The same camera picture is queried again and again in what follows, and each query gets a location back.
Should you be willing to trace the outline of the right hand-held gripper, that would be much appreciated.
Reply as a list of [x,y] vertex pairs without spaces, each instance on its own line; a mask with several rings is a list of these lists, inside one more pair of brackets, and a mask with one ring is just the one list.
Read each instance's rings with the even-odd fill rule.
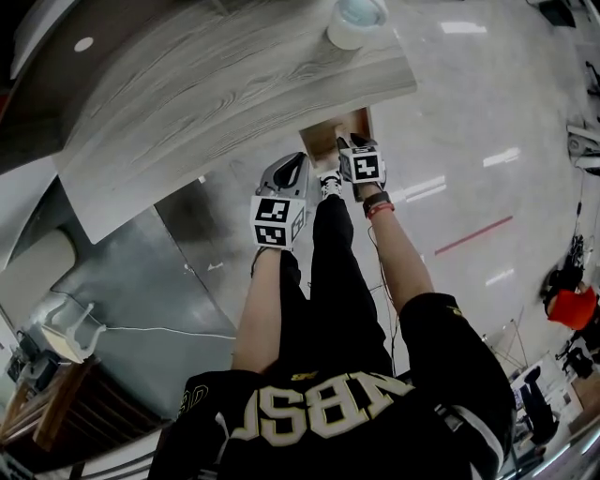
[[383,155],[378,143],[369,137],[350,134],[347,141],[337,137],[339,170],[344,181],[352,184],[355,198],[361,198],[360,187],[375,184],[384,189],[386,171]]

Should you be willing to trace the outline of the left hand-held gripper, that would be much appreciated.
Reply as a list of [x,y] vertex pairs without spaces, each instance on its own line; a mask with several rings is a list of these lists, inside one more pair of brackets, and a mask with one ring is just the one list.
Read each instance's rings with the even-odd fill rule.
[[291,249],[306,225],[310,161],[304,152],[280,158],[262,173],[250,204],[257,247]]

